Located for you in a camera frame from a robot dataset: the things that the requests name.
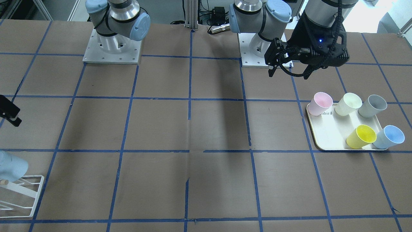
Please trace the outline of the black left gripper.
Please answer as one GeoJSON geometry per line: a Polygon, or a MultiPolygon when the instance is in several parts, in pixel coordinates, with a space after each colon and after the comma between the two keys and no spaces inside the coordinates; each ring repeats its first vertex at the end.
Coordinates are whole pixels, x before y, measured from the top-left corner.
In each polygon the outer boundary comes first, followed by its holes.
{"type": "Polygon", "coordinates": [[[335,49],[335,44],[342,44],[346,42],[346,31],[343,27],[343,16],[337,16],[330,28],[323,27],[312,22],[308,16],[302,15],[299,19],[292,36],[287,42],[281,41],[279,38],[272,40],[268,50],[264,55],[267,65],[272,68],[269,69],[268,75],[273,77],[276,68],[281,68],[287,75],[294,77],[303,77],[304,72],[296,74],[288,71],[283,64],[292,60],[299,61],[298,52],[301,48],[310,48],[311,46],[317,48],[322,45],[329,47],[328,54],[331,54],[335,49]]]}

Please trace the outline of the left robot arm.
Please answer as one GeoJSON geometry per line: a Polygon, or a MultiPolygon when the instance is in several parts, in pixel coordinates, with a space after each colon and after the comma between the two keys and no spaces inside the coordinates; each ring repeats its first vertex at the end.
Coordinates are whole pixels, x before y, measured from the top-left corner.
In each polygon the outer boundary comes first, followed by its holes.
{"type": "Polygon", "coordinates": [[[253,33],[251,48],[269,66],[294,77],[309,76],[320,68],[340,67],[349,61],[344,19],[356,0],[309,0],[290,39],[281,40],[292,9],[282,0],[235,0],[230,6],[233,33],[253,33]]]}

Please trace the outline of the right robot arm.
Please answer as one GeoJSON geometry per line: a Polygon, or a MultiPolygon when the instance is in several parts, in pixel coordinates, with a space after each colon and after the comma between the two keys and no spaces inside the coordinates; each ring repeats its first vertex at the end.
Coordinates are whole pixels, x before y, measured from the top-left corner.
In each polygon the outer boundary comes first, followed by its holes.
{"type": "Polygon", "coordinates": [[[87,0],[94,29],[84,62],[138,64],[141,41],[150,29],[149,14],[137,0],[87,0]]]}

